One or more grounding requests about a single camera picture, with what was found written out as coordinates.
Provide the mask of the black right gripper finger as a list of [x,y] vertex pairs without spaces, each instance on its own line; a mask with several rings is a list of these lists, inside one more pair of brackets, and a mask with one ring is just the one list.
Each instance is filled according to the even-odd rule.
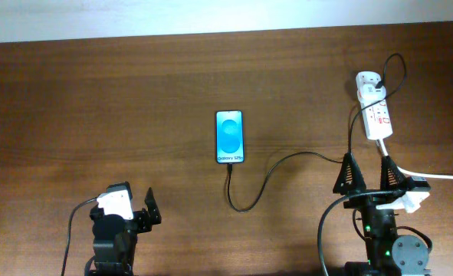
[[395,190],[402,188],[405,181],[405,176],[399,171],[397,165],[390,156],[384,156],[381,159],[381,190]]
[[335,194],[354,194],[366,191],[363,174],[352,153],[346,153],[333,187]]

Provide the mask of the blue Samsung Galaxy smartphone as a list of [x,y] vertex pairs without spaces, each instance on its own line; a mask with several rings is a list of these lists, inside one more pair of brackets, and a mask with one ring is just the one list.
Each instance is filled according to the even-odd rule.
[[240,110],[218,111],[215,114],[215,125],[217,163],[243,163],[245,161],[243,113]]

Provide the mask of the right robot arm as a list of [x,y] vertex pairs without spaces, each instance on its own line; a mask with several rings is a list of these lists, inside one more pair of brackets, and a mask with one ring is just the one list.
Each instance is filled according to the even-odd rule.
[[367,261],[348,261],[344,275],[428,275],[426,268],[432,241],[423,233],[405,227],[410,235],[400,235],[395,211],[413,213],[430,195],[430,185],[421,176],[404,176],[391,157],[381,163],[380,188],[369,190],[352,153],[343,157],[334,193],[346,198],[343,207],[361,214],[359,233],[366,246]]

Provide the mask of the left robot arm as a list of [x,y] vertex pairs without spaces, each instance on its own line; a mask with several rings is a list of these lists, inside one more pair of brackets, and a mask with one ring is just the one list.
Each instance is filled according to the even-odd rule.
[[128,182],[110,185],[96,197],[97,204],[90,210],[94,256],[85,275],[133,274],[137,235],[151,232],[162,217],[152,189],[147,190],[146,206],[138,211],[132,210],[132,198]]

